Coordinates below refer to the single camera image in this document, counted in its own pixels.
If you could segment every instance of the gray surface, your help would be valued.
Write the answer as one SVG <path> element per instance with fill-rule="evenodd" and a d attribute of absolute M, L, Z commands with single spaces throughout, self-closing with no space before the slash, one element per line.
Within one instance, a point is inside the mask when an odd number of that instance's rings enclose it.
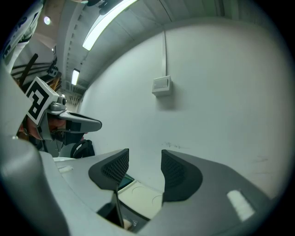
<path fill-rule="evenodd" d="M 87 199 L 81 199 L 80 195 L 75 191 L 76 189 L 72 189 L 71 186 L 67 184 L 67 182 L 58 171 L 57 166 L 53 161 L 51 155 L 45 152 L 40 153 L 50 189 L 65 216 L 65 219 L 69 226 L 70 234 L 72 236 L 92 236 L 98 234 L 112 236 L 131 235 L 130 232 L 125 231 L 124 229 L 119 228 L 114 224 L 111 224 L 110 222 L 96 214 L 96 212 L 94 212 L 87 204 L 85 204 L 85 201 Z M 105 159 L 110 155 L 112 155 L 112 153 L 100 155 L 98 156 L 98 158 Z M 110 191 L 101 190 L 96 193 L 103 194 L 103 192 Z M 108 198 L 108 194 L 105 194 L 104 196 L 106 197 L 105 199 L 103 199 L 103 197 L 96 196 L 97 201 L 111 201 L 112 195 L 109 195 L 110 198 Z"/>
<path fill-rule="evenodd" d="M 54 112 L 58 112 L 58 111 L 61 111 L 61 110 L 65 110 L 66 107 L 65 105 L 61 104 L 61 103 L 58 103 L 58 102 L 52 102 L 50 105 L 49 105 L 49 109 L 51 111 L 54 111 Z"/>
<path fill-rule="evenodd" d="M 48 114 L 52 114 L 52 115 L 55 115 L 55 116 L 58 116 L 58 115 L 60 115 L 61 113 L 65 112 L 65 111 L 66 111 L 66 110 L 52 111 L 52 110 L 50 110 L 50 109 L 46 109 L 46 112 L 47 112 Z"/>
<path fill-rule="evenodd" d="M 73 170 L 62 174 L 75 194 L 94 212 L 101 209 L 112 199 L 113 191 L 101 190 L 90 178 L 88 171 L 94 164 L 120 152 L 115 151 L 103 155 L 55 162 L 58 168 L 71 166 Z"/>
<path fill-rule="evenodd" d="M 48 153 L 50 153 L 52 155 L 52 157 L 59 156 L 59 149 L 57 146 L 57 141 L 45 140 L 45 145 L 46 145 Z"/>
<path fill-rule="evenodd" d="M 47 112 L 43 113 L 42 117 L 40 118 L 39 126 L 41 128 L 41 132 L 39 132 L 39 136 L 43 140 L 53 140 L 50 134 L 49 124 L 48 124 L 48 118 L 47 118 Z"/>
<path fill-rule="evenodd" d="M 71 157 L 71 150 L 74 145 L 75 143 L 64 145 L 59 152 L 59 157 Z"/>
<path fill-rule="evenodd" d="M 160 212 L 140 231 L 141 235 L 209 236 L 234 227 L 236 234 L 245 233 L 251 226 L 243 227 L 226 196 L 235 189 L 242 192 L 259 214 L 268 208 L 270 200 L 231 168 L 191 155 L 168 152 L 196 165 L 202 172 L 203 183 L 186 201 L 164 202 Z"/>
<path fill-rule="evenodd" d="M 69 235 L 65 217 L 46 180 L 39 152 L 29 142 L 9 137 L 1 137 L 0 149 L 1 182 L 21 214 L 42 235 Z"/>

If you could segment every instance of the ceiling light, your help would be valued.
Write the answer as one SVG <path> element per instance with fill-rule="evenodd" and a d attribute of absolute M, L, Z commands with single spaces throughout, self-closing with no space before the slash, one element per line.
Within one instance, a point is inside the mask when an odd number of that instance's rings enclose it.
<path fill-rule="evenodd" d="M 73 75 L 72 75 L 72 84 L 76 85 L 77 84 L 77 80 L 79 77 L 80 71 L 78 71 L 77 69 L 73 70 Z"/>
<path fill-rule="evenodd" d="M 51 23 L 50 17 L 44 17 L 44 23 L 49 25 Z"/>
<path fill-rule="evenodd" d="M 83 48 L 90 51 L 95 41 L 98 39 L 102 31 L 108 26 L 108 24 L 124 9 L 136 1 L 137 0 L 124 0 L 111 9 L 105 16 L 99 16 L 88 32 L 83 43 Z"/>

